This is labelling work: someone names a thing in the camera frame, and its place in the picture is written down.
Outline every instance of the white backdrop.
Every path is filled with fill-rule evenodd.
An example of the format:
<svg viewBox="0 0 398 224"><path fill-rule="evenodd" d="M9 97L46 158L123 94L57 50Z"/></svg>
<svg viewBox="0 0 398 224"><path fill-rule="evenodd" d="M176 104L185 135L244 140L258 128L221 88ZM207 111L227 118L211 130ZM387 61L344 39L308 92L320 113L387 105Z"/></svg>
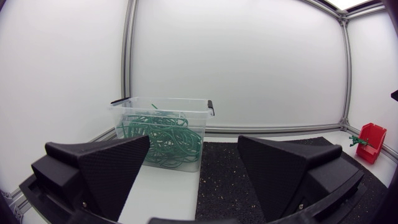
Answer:
<svg viewBox="0 0 398 224"><path fill-rule="evenodd" d="M113 126L127 0L8 0L0 12L0 189L13 191L44 144Z"/></svg>
<svg viewBox="0 0 398 224"><path fill-rule="evenodd" d="M386 12L348 24L353 64L349 123L359 130L370 122L387 129L385 144L398 152L398 37Z"/></svg>
<svg viewBox="0 0 398 224"><path fill-rule="evenodd" d="M139 1L133 96L208 98L209 126L338 123L341 27L296 0Z"/></svg>

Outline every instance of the green rope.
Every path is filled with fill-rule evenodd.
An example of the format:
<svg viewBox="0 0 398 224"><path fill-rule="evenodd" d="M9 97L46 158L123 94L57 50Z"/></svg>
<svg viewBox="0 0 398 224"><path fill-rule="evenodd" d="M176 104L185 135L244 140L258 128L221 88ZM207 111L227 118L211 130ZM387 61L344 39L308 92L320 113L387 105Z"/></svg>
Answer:
<svg viewBox="0 0 398 224"><path fill-rule="evenodd" d="M365 140L360 139L360 138L355 137L355 136L351 136L351 137L348 137L348 138L353 140L353 143L349 145L350 147L351 146L355 146L357 143L360 143L360 144L362 144L364 146L369 145L369 146L373 147L371 144L368 143L369 139L366 139L366 141L365 141Z"/></svg>
<svg viewBox="0 0 398 224"><path fill-rule="evenodd" d="M149 136L147 162L176 168L184 162L196 162L200 158L202 138L188 128L187 119L129 115L127 121L122 121L117 128L123 129L125 138Z"/></svg>

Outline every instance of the black rubber mat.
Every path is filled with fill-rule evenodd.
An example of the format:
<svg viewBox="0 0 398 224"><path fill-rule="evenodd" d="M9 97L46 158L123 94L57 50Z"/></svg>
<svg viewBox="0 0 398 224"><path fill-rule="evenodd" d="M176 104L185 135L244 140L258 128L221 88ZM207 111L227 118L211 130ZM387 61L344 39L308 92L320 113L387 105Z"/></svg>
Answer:
<svg viewBox="0 0 398 224"><path fill-rule="evenodd" d="M325 146L325 138L288 141ZM364 172L368 188L361 201L342 223L368 223L387 192L386 186L346 153L341 157ZM237 218L241 223L265 223L256 193L239 157L236 143L205 142L201 159L197 220Z"/></svg>

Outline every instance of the red plastic bin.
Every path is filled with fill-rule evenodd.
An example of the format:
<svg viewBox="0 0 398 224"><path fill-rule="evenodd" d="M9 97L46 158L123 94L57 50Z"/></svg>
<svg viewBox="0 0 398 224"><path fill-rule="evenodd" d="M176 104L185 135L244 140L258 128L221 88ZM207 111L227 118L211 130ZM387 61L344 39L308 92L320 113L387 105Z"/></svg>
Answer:
<svg viewBox="0 0 398 224"><path fill-rule="evenodd" d="M359 138L367 141L368 145L358 144L356 153L370 164L374 164L380 154L386 132L387 129L373 123L364 125Z"/></svg>

